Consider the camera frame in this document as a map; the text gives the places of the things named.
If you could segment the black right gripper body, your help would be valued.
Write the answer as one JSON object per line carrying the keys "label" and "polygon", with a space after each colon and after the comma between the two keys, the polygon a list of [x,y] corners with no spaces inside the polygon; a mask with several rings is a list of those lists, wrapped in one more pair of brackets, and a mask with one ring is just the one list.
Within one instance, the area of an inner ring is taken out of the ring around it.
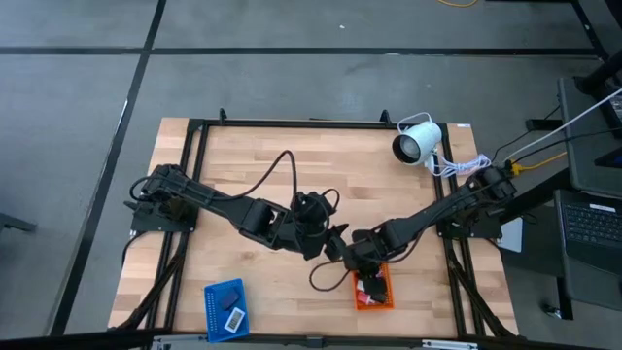
{"label": "black right gripper body", "polygon": [[343,263],[350,271],[369,274],[386,259],[386,255],[387,249],[382,243],[360,241],[346,246]]}

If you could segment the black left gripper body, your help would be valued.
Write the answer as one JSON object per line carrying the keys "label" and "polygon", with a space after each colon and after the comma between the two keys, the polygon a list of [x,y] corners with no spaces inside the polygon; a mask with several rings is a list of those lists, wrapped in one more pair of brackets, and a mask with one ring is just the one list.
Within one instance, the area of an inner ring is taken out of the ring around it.
{"label": "black left gripper body", "polygon": [[290,251],[299,253],[306,261],[318,257],[331,235],[331,229],[322,227],[309,227],[292,225],[292,242]]}

